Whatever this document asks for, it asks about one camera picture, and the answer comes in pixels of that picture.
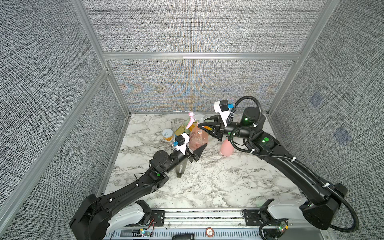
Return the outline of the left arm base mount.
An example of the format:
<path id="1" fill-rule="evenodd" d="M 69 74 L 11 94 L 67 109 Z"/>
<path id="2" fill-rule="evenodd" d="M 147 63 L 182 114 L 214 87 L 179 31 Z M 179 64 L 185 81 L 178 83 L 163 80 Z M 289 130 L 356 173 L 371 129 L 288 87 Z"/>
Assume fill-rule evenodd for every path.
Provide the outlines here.
<path id="1" fill-rule="evenodd" d="M 143 200 L 137 201 L 136 204 L 140 206 L 144 215 L 140 218 L 138 223 L 134 224 L 134 226 L 142 226 L 142 227 L 149 227 L 149 226 L 163 227 L 164 226 L 166 211 L 153 210 Z"/>

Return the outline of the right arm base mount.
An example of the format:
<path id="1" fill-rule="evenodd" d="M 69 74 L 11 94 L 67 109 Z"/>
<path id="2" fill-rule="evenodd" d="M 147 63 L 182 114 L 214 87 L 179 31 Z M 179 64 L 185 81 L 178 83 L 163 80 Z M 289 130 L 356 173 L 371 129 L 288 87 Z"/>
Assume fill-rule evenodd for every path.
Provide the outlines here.
<path id="1" fill-rule="evenodd" d="M 268 207 L 275 199 L 268 199 L 260 208 L 251 210 L 242 210 L 241 214 L 247 226 L 261 226 L 265 224 L 275 225 L 282 222 L 287 223 L 289 219 L 276 219 L 269 212 Z"/>

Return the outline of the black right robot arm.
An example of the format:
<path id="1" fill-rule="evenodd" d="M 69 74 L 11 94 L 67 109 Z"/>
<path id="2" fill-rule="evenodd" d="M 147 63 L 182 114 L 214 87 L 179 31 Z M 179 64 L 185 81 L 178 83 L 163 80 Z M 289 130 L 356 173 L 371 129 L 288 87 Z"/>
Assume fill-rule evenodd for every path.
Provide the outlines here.
<path id="1" fill-rule="evenodd" d="M 198 128 L 213 138 L 228 139 L 238 151 L 257 156 L 292 181 L 302 191 L 303 198 L 297 203 L 267 200 L 260 208 L 265 223 L 276 224 L 289 219 L 306 220 L 321 229 L 339 232 L 354 232 L 359 227 L 359 219 L 351 205 L 345 200 L 348 190 L 342 184 L 332 184 L 317 175 L 272 135 L 263 131 L 266 120 L 259 107 L 245 109 L 241 121 L 234 122 L 234 106 L 223 112 L 215 109 L 216 115 L 198 124 Z M 342 228 L 332 224 L 334 217 L 344 205 L 353 218 L 351 227 Z"/>

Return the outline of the translucent pink spray bottle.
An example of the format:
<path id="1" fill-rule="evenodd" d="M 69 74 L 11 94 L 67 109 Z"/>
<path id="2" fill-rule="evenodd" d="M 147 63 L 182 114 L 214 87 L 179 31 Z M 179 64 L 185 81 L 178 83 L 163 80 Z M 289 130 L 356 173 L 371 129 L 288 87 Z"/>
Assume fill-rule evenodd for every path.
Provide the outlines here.
<path id="1" fill-rule="evenodd" d="M 195 151 L 199 147 L 207 144 L 209 141 L 209 135 L 207 132 L 201 130 L 198 127 L 194 127 L 190 133 L 189 149 Z"/>

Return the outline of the opaque pink spray bottle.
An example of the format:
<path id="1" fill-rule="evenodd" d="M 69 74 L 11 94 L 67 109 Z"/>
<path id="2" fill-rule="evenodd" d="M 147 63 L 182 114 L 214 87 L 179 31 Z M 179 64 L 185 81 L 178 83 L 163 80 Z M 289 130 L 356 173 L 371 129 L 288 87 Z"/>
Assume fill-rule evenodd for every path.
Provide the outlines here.
<path id="1" fill-rule="evenodd" d="M 233 147 L 231 142 L 226 139 L 221 145 L 220 154 L 224 157 L 229 157 L 233 154 L 234 150 L 235 148 Z"/>

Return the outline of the grey pink spray nozzle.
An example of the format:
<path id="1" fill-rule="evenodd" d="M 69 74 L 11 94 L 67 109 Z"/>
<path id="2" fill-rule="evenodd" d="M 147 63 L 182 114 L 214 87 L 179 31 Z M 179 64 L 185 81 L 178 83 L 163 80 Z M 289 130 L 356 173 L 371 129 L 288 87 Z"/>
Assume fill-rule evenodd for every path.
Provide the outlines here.
<path id="1" fill-rule="evenodd" d="M 188 124 L 186 125 L 186 129 L 189 129 L 193 125 L 193 123 L 196 121 L 195 120 L 195 114 L 193 112 L 189 113 L 189 117 L 190 117 L 190 120 L 189 120 Z"/>

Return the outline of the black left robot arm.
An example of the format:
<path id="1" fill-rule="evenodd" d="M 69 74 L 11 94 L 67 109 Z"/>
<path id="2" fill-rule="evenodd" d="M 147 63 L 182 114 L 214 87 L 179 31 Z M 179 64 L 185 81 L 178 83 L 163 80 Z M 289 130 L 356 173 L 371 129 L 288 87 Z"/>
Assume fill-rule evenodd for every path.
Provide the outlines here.
<path id="1" fill-rule="evenodd" d="M 198 161 L 207 147 L 202 145 L 191 152 L 186 149 L 185 154 L 174 150 L 171 154 L 157 151 L 150 160 L 150 167 L 131 184 L 108 195 L 97 197 L 94 194 L 86 197 L 70 221 L 70 228 L 77 240 L 101 240 L 112 228 L 109 221 L 126 206 L 134 203 L 143 196 L 160 189 L 169 180 L 167 173 L 188 159 Z"/>

